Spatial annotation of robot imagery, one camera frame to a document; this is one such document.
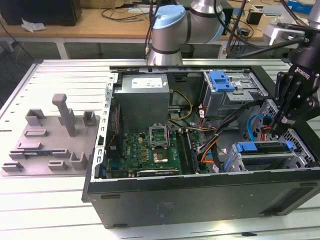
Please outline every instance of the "ram slot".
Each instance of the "ram slot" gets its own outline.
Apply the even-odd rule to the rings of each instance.
[[[184,139],[181,132],[175,131],[175,138],[176,138],[176,143],[178,148],[182,174],[183,175],[190,174],[187,151],[185,150],[185,143],[184,143]]]
[[[189,155],[192,161],[193,170],[195,173],[198,173],[199,172],[198,160],[197,160],[197,156],[194,151],[194,148],[192,146],[192,139],[191,139],[190,133],[187,131],[187,132],[184,132],[183,134],[185,135],[185,138],[188,143],[188,150],[189,150]]]

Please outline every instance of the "floor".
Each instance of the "floor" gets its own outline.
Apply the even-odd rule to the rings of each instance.
[[[8,54],[6,51],[0,53],[0,107],[6,102],[16,85],[24,76],[32,59],[20,50],[18,44],[13,44],[14,53]],[[54,43],[50,42],[26,42],[23,47],[35,59],[60,59],[59,52]],[[134,47],[130,43],[104,43],[103,55],[98,54],[98,48],[95,43],[67,43],[66,48],[72,59],[142,59],[144,57],[144,45],[135,43]],[[279,50],[272,56],[281,58],[285,50]],[[193,58],[195,59],[212,59],[216,58],[219,53],[217,45],[195,45]],[[271,58],[270,53],[264,53],[255,56],[255,58]]]

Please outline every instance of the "yellow wire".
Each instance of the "yellow wire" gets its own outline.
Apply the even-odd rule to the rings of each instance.
[[[183,119],[186,119],[188,118],[191,114],[192,114],[192,104],[190,102],[190,100],[185,96],[183,95],[182,92],[178,91],[178,90],[173,90],[173,92],[177,92],[178,94],[180,94],[181,96],[184,97],[185,100],[188,101],[189,105],[190,105],[190,110],[189,110],[189,113],[185,116],[182,116],[182,117],[178,117],[178,118],[168,118],[168,121],[177,121],[177,120],[183,120]]]

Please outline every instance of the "motherboard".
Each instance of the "motherboard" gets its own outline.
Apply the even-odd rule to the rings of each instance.
[[[107,173],[112,178],[195,174],[199,167],[194,153],[200,144],[192,130],[126,132],[121,157],[108,161]]]

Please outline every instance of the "blue cable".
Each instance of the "blue cable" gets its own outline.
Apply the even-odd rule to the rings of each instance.
[[[256,141],[256,139],[255,139],[255,137],[254,137],[254,134],[253,134],[253,132],[252,132],[252,130],[251,130],[251,122],[252,122],[252,119],[254,119],[255,117],[259,117],[259,118],[261,118],[261,119],[264,119],[264,116],[262,116],[262,115],[260,115],[260,114],[253,114],[253,115],[249,118],[246,127],[247,127],[247,129],[248,129],[248,135],[249,135],[249,137],[250,137],[250,139],[251,139],[252,142]]]

